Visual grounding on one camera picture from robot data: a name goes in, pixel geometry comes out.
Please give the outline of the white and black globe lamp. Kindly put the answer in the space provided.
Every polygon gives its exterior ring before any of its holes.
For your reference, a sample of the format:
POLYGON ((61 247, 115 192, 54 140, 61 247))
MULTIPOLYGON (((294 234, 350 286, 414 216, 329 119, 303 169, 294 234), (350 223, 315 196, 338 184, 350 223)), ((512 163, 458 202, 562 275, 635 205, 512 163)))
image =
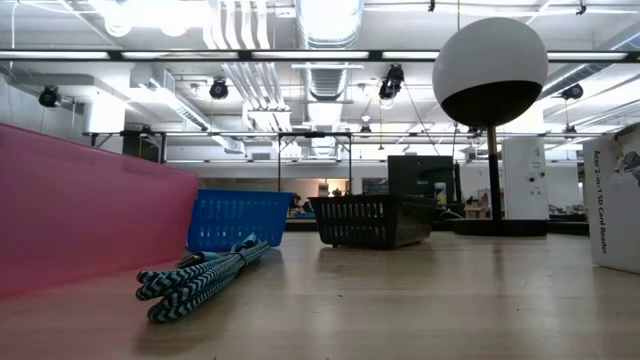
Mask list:
POLYGON ((536 102, 547 75, 548 54, 542 39, 530 26, 512 18, 475 21, 458 30, 439 51, 432 84, 440 107, 452 120, 484 129, 488 139, 491 217, 455 220, 455 234, 547 235, 545 220, 506 219, 502 215, 497 150, 497 128, 536 102))

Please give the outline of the black cabinet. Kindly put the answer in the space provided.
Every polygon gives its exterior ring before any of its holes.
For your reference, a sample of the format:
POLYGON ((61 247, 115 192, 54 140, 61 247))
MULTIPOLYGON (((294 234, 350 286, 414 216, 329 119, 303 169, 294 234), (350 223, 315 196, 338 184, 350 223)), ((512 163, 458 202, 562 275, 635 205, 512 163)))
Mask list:
POLYGON ((455 200, 454 162, 451 156, 397 155, 387 158, 390 194, 455 200))

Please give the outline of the black overhead light beam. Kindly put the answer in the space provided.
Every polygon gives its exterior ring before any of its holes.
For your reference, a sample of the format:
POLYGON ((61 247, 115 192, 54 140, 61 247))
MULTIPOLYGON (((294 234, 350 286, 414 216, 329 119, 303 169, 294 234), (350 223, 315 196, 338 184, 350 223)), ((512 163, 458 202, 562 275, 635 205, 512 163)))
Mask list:
MULTIPOLYGON (((462 50, 456 57, 516 59, 515 52, 462 50)), ((0 61, 21 62, 435 62, 437 50, 63 50, 0 49, 0 61)), ((640 63, 640 51, 548 51, 550 63, 640 63)))

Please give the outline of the white card reader box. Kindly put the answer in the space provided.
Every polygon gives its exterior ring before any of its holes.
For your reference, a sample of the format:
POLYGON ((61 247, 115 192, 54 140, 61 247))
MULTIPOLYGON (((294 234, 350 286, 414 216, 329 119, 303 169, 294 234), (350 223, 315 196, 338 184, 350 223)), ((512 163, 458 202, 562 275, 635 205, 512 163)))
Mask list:
POLYGON ((640 274, 640 122, 584 144, 592 262, 640 274))

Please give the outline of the black plastic basket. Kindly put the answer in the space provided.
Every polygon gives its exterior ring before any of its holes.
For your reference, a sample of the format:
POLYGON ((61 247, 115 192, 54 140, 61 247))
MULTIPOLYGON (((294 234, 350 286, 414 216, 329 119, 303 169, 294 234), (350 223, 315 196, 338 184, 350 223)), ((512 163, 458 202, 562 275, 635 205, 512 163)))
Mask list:
POLYGON ((376 250, 427 239, 436 208, 432 198, 400 194, 315 197, 310 203, 324 244, 376 250))

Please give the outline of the black background table frame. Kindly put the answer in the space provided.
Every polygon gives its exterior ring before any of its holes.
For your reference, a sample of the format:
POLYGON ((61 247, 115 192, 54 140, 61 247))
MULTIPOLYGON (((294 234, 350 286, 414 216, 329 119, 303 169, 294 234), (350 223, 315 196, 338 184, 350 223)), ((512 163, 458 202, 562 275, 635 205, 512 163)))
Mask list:
POLYGON ((339 142, 339 138, 345 138, 348 141, 346 151, 348 152, 348 191, 353 192, 353 138, 351 132, 324 132, 324 131, 306 131, 306 132, 278 132, 277 136, 277 191, 282 191, 282 151, 286 149, 298 137, 305 139, 333 138, 336 143, 343 146, 339 142))

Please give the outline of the pink plastic bin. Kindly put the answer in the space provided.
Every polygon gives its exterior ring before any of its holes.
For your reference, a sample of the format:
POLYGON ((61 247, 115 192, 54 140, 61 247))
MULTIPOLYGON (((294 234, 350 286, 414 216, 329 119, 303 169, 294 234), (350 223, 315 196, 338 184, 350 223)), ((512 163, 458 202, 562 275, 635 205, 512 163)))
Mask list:
POLYGON ((0 124, 0 299, 178 258, 196 175, 0 124))

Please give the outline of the white column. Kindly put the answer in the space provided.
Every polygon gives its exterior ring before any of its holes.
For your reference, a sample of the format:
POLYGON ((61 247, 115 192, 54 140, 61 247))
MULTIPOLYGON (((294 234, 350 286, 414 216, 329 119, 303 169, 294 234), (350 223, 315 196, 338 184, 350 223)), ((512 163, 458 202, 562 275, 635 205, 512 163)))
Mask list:
POLYGON ((502 143, 506 216, 547 220, 549 200, 542 138, 509 138, 502 143))

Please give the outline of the blue plastic basket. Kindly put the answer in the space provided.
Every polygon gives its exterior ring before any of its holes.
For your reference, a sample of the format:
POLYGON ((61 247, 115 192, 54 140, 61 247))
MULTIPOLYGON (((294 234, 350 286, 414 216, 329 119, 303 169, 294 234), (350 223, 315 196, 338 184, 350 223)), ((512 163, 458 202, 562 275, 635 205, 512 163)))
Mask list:
POLYGON ((250 234, 279 247, 292 198, 289 192, 200 189, 187 249, 227 252, 250 234))

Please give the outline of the silver ventilation duct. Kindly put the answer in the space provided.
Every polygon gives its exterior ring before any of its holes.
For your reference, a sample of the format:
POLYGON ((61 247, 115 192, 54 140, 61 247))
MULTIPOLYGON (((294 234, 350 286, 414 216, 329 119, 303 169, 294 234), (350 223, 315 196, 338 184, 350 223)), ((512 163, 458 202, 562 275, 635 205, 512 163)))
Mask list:
MULTIPOLYGON (((356 47, 364 14, 364 0, 295 0, 299 46, 314 50, 356 47)), ((305 71, 310 95, 335 101, 344 93, 350 71, 320 68, 305 71)))

